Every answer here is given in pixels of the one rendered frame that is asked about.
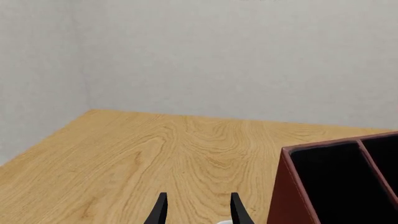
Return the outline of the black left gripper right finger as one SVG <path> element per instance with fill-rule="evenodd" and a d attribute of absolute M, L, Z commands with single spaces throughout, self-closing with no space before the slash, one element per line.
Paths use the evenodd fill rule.
<path fill-rule="evenodd" d="M 230 212 L 233 224 L 254 224 L 237 192 L 231 193 Z"/>

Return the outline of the red-brown desk caddy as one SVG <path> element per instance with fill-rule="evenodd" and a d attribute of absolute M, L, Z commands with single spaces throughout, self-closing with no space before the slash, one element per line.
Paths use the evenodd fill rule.
<path fill-rule="evenodd" d="M 266 224 L 398 224 L 398 131 L 283 147 Z"/>

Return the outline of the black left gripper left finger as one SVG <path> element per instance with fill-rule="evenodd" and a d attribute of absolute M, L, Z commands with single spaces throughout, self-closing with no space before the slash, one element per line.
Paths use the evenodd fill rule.
<path fill-rule="evenodd" d="M 166 224 L 167 193 L 161 192 L 144 224 Z"/>

